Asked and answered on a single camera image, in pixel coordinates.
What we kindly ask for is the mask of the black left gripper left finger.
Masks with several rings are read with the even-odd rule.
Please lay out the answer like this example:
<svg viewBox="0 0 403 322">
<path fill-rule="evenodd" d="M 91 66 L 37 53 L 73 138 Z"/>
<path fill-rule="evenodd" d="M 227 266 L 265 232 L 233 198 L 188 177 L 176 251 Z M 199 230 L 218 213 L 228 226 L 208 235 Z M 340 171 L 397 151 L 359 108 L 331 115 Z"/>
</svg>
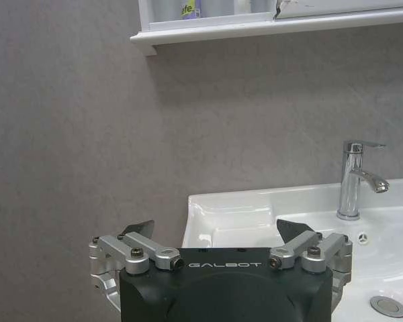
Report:
<svg viewBox="0 0 403 322">
<path fill-rule="evenodd" d="M 167 272 L 183 267 L 180 251 L 153 241 L 153 231 L 154 221 L 149 220 L 128 225 L 118 235 L 93 237 L 89 243 L 91 283 L 118 311 L 121 309 L 121 270 L 138 276 L 147 273 L 151 264 Z"/>
</svg>

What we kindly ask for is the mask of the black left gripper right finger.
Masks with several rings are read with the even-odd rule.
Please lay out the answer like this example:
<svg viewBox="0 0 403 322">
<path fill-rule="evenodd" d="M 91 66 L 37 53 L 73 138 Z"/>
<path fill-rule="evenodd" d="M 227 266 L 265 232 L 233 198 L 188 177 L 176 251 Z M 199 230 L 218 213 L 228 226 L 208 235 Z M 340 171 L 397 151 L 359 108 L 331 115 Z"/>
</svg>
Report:
<svg viewBox="0 0 403 322">
<path fill-rule="evenodd" d="M 302 269 L 311 274 L 332 270 L 332 301 L 339 302 L 352 275 L 353 243 L 348 236 L 331 233 L 324 237 L 304 223 L 284 219 L 276 225 L 284 244 L 269 250 L 270 267 L 286 270 L 300 260 Z"/>
</svg>

